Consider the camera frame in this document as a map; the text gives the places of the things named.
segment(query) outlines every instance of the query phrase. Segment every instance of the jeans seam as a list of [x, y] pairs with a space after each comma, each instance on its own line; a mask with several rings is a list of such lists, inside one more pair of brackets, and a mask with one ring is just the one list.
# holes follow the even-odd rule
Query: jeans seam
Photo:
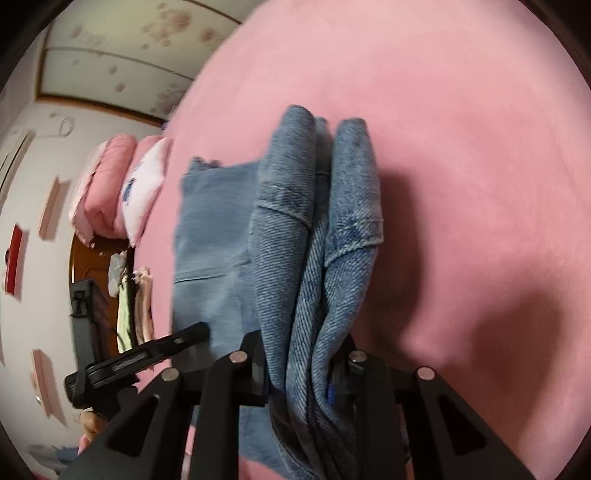
[[312, 223], [309, 220], [307, 220], [306, 217], [304, 217], [303, 215], [300, 215], [299, 213], [295, 213], [292, 210], [278, 206], [274, 202], [269, 202], [267, 200], [257, 200], [255, 202], [255, 206], [265, 208], [267, 210], [272, 210], [274, 212], [285, 213], [286, 215], [299, 220], [301, 223], [303, 223], [306, 226], [306, 228], [308, 230], [312, 228]]
[[246, 265], [250, 259], [239, 261], [224, 265], [222, 267], [201, 268], [198, 270], [188, 270], [184, 272], [177, 272], [174, 276], [173, 283], [181, 283], [184, 281], [206, 280], [208, 278], [224, 277], [232, 273], [233, 270]]
[[266, 182], [264, 181], [261, 184], [261, 191], [264, 191], [265, 188], [272, 188], [272, 189], [277, 189], [277, 190], [283, 190], [285, 192], [289, 192], [289, 193], [292, 193], [293, 195], [296, 195], [301, 200], [306, 200], [306, 198], [307, 198], [305, 195], [302, 195], [300, 192], [297, 192], [296, 190], [293, 190], [293, 189], [289, 188], [288, 186], [283, 185], [281, 183], [271, 183], [271, 182], [268, 182], [268, 181], [266, 181]]
[[384, 237], [381, 235], [379, 237], [371, 239], [371, 240], [356, 240], [355, 242], [351, 242], [351, 243], [347, 244], [345, 247], [339, 248], [336, 252], [330, 254], [326, 258], [326, 261], [324, 262], [324, 266], [328, 267], [331, 262], [333, 262], [334, 260], [336, 260], [339, 257], [342, 257], [345, 254], [348, 254], [348, 253], [353, 252], [355, 250], [359, 250], [361, 248], [377, 247], [378, 245], [382, 244], [383, 242], [384, 242]]

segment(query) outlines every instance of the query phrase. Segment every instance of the pink bedsheet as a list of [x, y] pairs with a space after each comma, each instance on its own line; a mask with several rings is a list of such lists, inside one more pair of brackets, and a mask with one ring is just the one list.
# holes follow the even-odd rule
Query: pink bedsheet
[[538, 479], [591, 423], [591, 92], [517, 0], [272, 0], [203, 69], [166, 135], [136, 265], [170, 332], [179, 179], [261, 155], [290, 103], [368, 122], [381, 248], [358, 344], [438, 369]]

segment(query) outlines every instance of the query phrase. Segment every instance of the wooden trim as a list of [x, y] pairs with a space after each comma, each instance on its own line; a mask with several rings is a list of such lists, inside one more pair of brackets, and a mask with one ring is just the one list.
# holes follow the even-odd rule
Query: wooden trim
[[228, 20], [232, 20], [233, 22], [236, 22], [238, 25], [242, 25], [242, 22], [240, 22], [239, 20], [236, 20], [234, 17], [231, 17], [230, 15], [228, 15], [228, 14], [226, 14], [226, 13], [222, 12], [221, 10], [218, 10], [214, 7], [210, 7], [209, 5], [205, 5], [201, 2], [198, 2], [197, 0], [184, 0], [184, 1], [189, 2], [190, 4], [202, 7], [202, 8], [209, 10], [210, 12], [213, 12], [215, 14], [221, 15], [222, 17], [225, 17]]
[[69, 97], [64, 95], [51, 95], [48, 93], [42, 93], [37, 96], [38, 102], [55, 103], [57, 105], [76, 106], [79, 108], [87, 108], [89, 110], [96, 110], [98, 112], [109, 113], [111, 115], [122, 116], [142, 122], [154, 127], [161, 128], [165, 120], [157, 116], [148, 115], [146, 113], [135, 112], [127, 108], [123, 108], [116, 105], [110, 105], [109, 103], [97, 102], [95, 100], [87, 100], [83, 98]]
[[53, 213], [53, 208], [55, 207], [57, 194], [59, 191], [60, 181], [56, 177], [53, 179], [51, 188], [49, 190], [49, 194], [47, 195], [47, 200], [45, 201], [43, 211], [41, 212], [41, 220], [39, 221], [39, 237], [41, 238], [41, 240], [45, 240], [47, 238], [47, 228], [49, 227], [49, 220], [51, 219], [51, 214]]
[[94, 48], [81, 48], [81, 47], [49, 47], [49, 48], [45, 49], [46, 52], [50, 51], [50, 50], [82, 51], [84, 53], [95, 53], [98, 55], [103, 55], [105, 57], [114, 57], [116, 59], [122, 59], [122, 60], [127, 60], [127, 61], [133, 61], [135, 63], [141, 63], [142, 65], [152, 67], [153, 69], [158, 69], [158, 70], [162, 70], [163, 72], [172, 73], [173, 75], [177, 75], [179, 77], [182, 77], [185, 80], [188, 80], [189, 82], [192, 82], [194, 80], [194, 78], [188, 77], [187, 75], [183, 75], [182, 73], [179, 73], [179, 72], [175, 72], [174, 70], [170, 70], [166, 67], [161, 67], [160, 65], [156, 65], [155, 63], [150, 63], [148, 61], [143, 61], [140, 59], [134, 59], [132, 57], [126, 57], [125, 55], [119, 55], [118, 53], [111, 53], [111, 52], [103, 51], [103, 50], [95, 50]]
[[51, 403], [49, 401], [49, 394], [47, 392], [47, 384], [45, 374], [43, 372], [43, 353], [39, 350], [31, 351], [33, 357], [33, 375], [31, 380], [34, 381], [35, 393], [38, 395], [38, 402], [43, 409], [43, 413], [48, 417], [52, 414]]

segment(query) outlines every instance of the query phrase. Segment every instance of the pink pillow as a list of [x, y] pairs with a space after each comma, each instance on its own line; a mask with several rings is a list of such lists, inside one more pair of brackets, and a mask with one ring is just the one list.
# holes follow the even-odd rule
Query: pink pillow
[[123, 188], [121, 205], [129, 244], [135, 247], [142, 233], [154, 201], [164, 181], [164, 170], [170, 139], [156, 143], [133, 169], [130, 169]]
[[[127, 173], [125, 175], [125, 180], [127, 180], [128, 176], [131, 175], [134, 168], [137, 164], [144, 158], [144, 155], [150, 150], [159, 140], [162, 140], [163, 137], [161, 135], [150, 135], [149, 137], [143, 138], [138, 142], [137, 147], [135, 147], [134, 157], [129, 164], [127, 169]], [[119, 192], [119, 201], [117, 201], [117, 211], [115, 215], [115, 221], [113, 222], [113, 229], [116, 232], [126, 232], [125, 223], [123, 220], [123, 203], [121, 202], [121, 193], [123, 190]]]
[[84, 211], [94, 232], [105, 238], [126, 238], [115, 222], [119, 192], [137, 142], [132, 135], [117, 135], [101, 155], [84, 201]]
[[92, 237], [95, 233], [90, 221], [86, 216], [86, 213], [84, 212], [84, 203], [86, 201], [86, 195], [90, 187], [90, 182], [92, 181], [96, 168], [100, 163], [102, 154], [109, 142], [110, 140], [101, 143], [101, 145], [99, 145], [90, 153], [88, 162], [84, 168], [84, 172], [80, 176], [80, 181], [78, 182], [78, 187], [76, 188], [76, 193], [74, 194], [74, 199], [72, 201], [72, 207], [70, 208], [70, 214], [68, 216], [70, 223], [72, 223], [72, 226], [76, 231], [76, 235], [87, 247], [90, 245], [90, 241], [92, 240]]

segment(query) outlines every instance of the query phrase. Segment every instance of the denim jeans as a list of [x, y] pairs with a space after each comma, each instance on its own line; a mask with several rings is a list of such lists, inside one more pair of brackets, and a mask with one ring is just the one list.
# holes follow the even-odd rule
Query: denim jeans
[[[244, 334], [260, 329], [248, 254], [257, 178], [258, 163], [214, 168], [199, 159], [183, 177], [174, 242], [173, 332], [197, 322], [210, 327], [208, 345], [184, 352], [184, 370], [209, 366], [237, 350]], [[173, 363], [179, 366], [177, 359]], [[239, 451], [288, 476], [268, 407], [241, 407]]]
[[292, 106], [259, 163], [191, 166], [176, 235], [173, 326], [208, 322], [215, 358], [261, 330], [271, 398], [268, 410], [241, 410], [247, 458], [293, 479], [356, 476], [352, 409], [329, 404], [327, 379], [381, 242], [363, 120], [342, 122], [333, 144], [324, 120]]
[[379, 178], [365, 122], [291, 107], [259, 168], [249, 236], [256, 311], [273, 387], [271, 420], [293, 478], [356, 477], [352, 409], [327, 400], [383, 242]]

